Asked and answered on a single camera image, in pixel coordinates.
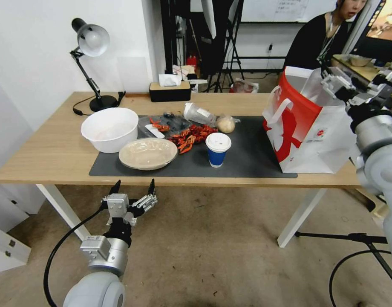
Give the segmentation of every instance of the tripod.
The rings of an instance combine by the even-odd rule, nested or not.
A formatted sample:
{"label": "tripod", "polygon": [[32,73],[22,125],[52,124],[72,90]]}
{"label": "tripod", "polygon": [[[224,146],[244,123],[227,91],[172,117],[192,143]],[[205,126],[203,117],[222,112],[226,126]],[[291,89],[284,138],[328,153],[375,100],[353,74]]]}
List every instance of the tripod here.
{"label": "tripod", "polygon": [[392,280],[392,269],[389,267],[388,263],[382,258],[381,254],[377,251],[373,243],[379,244],[388,244],[388,241],[385,237],[377,237],[377,236],[368,236],[365,233],[352,233],[349,235],[327,235],[327,234],[314,234],[314,233],[305,233],[305,232],[296,232],[296,237],[320,237],[327,239],[339,239],[339,240],[348,240],[354,242],[361,242],[366,244],[368,248],[372,251],[372,254],[375,256],[376,260],[383,267],[385,272],[389,275]]}
{"label": "tripod", "polygon": [[[236,62],[239,65],[241,74],[242,74],[242,79],[244,79],[244,74],[242,71],[242,65],[240,62],[240,58],[239,58],[239,54],[237,53],[237,48],[236,48],[236,39],[237,39],[237,33],[239,31],[239,27],[240,27],[240,22],[242,20],[242,11],[243,11],[243,3],[244,0],[239,0],[237,7],[236,7],[236,11],[235,11],[235,15],[233,18],[233,21],[230,21],[229,19],[227,19],[227,32],[228,32],[228,36],[226,37],[226,48],[225,48],[225,53],[224,53],[224,58],[223,58],[223,64],[220,67],[219,70],[219,74],[217,76],[217,80],[215,82],[212,83],[212,78],[213,75],[210,75],[209,77],[209,82],[208,82],[208,88],[205,90],[205,92],[209,92],[213,87],[214,87],[214,92],[217,93],[218,90],[220,89],[220,92],[223,92],[222,87],[220,86],[220,77],[222,76],[222,73],[224,72],[224,78],[226,77],[226,75],[229,75],[230,81],[231,83],[234,83],[233,77],[231,76],[231,72],[233,69],[233,62],[236,60]],[[227,68],[223,69],[224,64],[228,64],[228,62],[226,61],[226,55],[227,52],[229,50],[229,46],[230,46],[230,42],[232,42],[233,45],[233,50],[232,50],[232,55],[231,55],[231,62],[230,62],[230,69]]]}

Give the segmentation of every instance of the white bowl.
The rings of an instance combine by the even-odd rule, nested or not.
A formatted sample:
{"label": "white bowl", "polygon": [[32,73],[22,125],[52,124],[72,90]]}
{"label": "white bowl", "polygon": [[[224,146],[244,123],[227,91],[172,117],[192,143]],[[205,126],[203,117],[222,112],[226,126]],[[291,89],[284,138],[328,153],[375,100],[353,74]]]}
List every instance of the white bowl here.
{"label": "white bowl", "polygon": [[115,107],[90,115],[81,125],[81,134],[100,152],[115,153],[138,137],[138,115]]}

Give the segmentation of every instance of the blue paper cup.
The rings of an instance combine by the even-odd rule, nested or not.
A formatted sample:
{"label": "blue paper cup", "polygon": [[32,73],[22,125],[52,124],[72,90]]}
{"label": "blue paper cup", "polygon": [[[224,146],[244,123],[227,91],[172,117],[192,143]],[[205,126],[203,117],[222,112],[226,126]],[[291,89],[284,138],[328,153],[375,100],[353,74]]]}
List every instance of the blue paper cup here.
{"label": "blue paper cup", "polygon": [[206,145],[211,167],[219,168],[223,165],[226,152],[231,147],[230,138],[223,133],[212,133],[206,139]]}

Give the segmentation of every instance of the wooden table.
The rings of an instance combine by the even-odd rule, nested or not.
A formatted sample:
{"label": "wooden table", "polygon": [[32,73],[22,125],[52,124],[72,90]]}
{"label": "wooden table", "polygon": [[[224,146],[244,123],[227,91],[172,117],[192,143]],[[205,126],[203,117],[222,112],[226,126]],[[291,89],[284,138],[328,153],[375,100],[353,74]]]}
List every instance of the wooden table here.
{"label": "wooden table", "polygon": [[[117,97],[116,93],[106,94]],[[80,219],[56,184],[113,185],[119,179],[122,185],[149,184],[149,177],[93,177],[88,174],[98,152],[81,136],[81,123],[86,117],[75,115],[72,106],[90,96],[91,93],[86,92],[73,93],[0,169],[0,183],[36,184],[70,227]],[[191,101],[215,114],[259,116],[267,107],[267,99],[268,94],[197,93],[192,94]],[[85,113],[90,112],[88,102],[79,106]],[[166,111],[181,114],[184,102],[152,103],[147,96],[125,97],[121,107],[130,108],[139,115],[161,115]],[[295,179],[156,177],[155,181],[158,186],[313,188],[280,235],[280,247],[288,243],[327,188],[360,187],[355,168],[349,162],[337,174],[299,174]],[[75,233],[82,240],[89,235],[84,226]]]}
{"label": "wooden table", "polygon": [[334,55],[332,58],[338,62],[338,67],[361,77],[365,84],[369,84],[379,73],[379,69],[372,63],[368,63],[364,67],[352,66],[348,61],[348,55]]}

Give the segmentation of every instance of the desk lamp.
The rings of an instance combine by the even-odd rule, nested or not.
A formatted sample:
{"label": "desk lamp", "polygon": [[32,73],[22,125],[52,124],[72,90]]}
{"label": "desk lamp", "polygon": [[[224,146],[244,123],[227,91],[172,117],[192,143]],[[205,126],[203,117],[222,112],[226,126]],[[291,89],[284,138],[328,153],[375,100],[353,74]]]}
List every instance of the desk lamp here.
{"label": "desk lamp", "polygon": [[79,58],[83,55],[96,57],[103,54],[110,44],[110,36],[108,32],[103,27],[94,24],[87,24],[81,18],[75,18],[72,21],[71,26],[75,32],[77,32],[78,47],[71,51],[70,54],[84,74],[89,86],[95,93],[95,98],[89,103],[89,107],[94,112],[110,107],[117,107],[120,103],[120,99],[117,100],[112,96],[101,96],[98,85],[87,75],[79,61]]}

